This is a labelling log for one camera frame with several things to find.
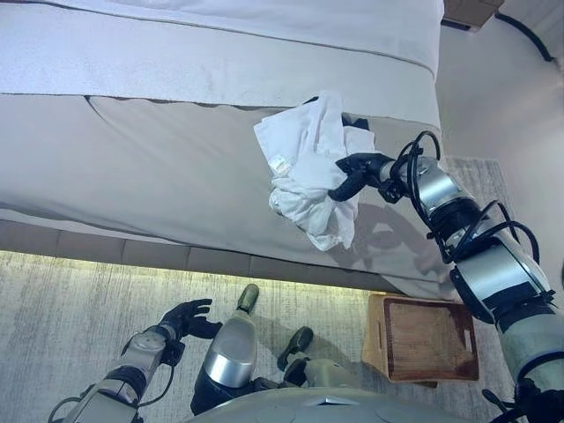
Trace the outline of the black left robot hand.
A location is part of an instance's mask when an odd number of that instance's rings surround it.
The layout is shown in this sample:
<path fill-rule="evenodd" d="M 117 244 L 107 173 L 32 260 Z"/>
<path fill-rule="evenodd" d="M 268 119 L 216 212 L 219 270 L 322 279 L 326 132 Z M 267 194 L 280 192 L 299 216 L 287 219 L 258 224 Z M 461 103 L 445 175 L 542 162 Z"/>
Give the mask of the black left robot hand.
<path fill-rule="evenodd" d="M 159 322 L 174 333 L 178 341 L 192 336 L 201 339 L 213 339 L 219 333 L 223 324 L 211 322 L 207 319 L 212 299 L 199 299 L 180 303 L 167 311 Z"/>

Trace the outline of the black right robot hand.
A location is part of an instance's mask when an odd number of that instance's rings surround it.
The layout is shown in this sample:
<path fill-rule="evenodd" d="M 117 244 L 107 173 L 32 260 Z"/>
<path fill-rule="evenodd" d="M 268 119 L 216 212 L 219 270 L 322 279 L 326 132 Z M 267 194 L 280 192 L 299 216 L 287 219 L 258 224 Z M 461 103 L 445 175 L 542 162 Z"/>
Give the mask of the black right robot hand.
<path fill-rule="evenodd" d="M 335 189 L 328 191 L 330 199 L 344 202 L 355 197 L 365 186 L 379 188 L 380 174 L 385 165 L 394 160 L 381 153 L 355 153 L 337 160 L 336 166 L 346 175 L 345 180 Z"/>

